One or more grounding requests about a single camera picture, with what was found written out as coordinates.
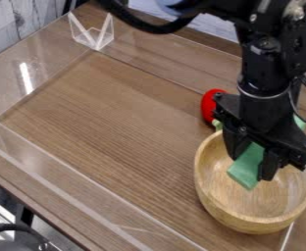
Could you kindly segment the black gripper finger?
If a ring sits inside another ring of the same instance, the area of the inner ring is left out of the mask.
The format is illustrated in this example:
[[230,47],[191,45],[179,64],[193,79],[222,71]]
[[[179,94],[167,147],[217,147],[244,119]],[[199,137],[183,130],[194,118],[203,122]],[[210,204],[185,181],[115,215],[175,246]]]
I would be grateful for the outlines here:
[[252,144],[252,139],[245,126],[225,123],[222,128],[222,138],[229,157],[237,160]]
[[288,165],[286,152],[278,148],[268,148],[258,165],[258,180],[272,181],[277,170]]

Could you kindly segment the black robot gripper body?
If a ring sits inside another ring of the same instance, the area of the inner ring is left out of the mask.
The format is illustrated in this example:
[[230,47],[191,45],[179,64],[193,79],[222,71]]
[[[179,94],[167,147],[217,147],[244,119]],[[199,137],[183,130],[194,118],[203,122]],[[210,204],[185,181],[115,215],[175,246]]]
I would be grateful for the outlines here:
[[294,119],[306,123],[296,114],[300,91],[300,86],[288,86],[278,93],[217,93],[214,118],[222,122],[222,127],[225,123],[245,126],[252,142],[260,144],[265,150],[282,149],[286,152],[288,165],[304,171],[306,134]]

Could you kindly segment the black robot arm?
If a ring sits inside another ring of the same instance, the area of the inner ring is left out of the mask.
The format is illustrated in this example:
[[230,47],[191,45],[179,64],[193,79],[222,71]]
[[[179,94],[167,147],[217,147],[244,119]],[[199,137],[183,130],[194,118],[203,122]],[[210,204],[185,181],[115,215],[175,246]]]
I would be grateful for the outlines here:
[[253,143],[265,148],[257,179],[270,181],[290,165],[306,168],[306,134],[294,122],[300,90],[306,87],[306,0],[155,0],[175,17],[154,25],[118,0],[96,0],[119,20],[140,31],[169,34],[199,15],[234,23],[242,49],[238,94],[214,95],[214,118],[222,122],[229,157]]

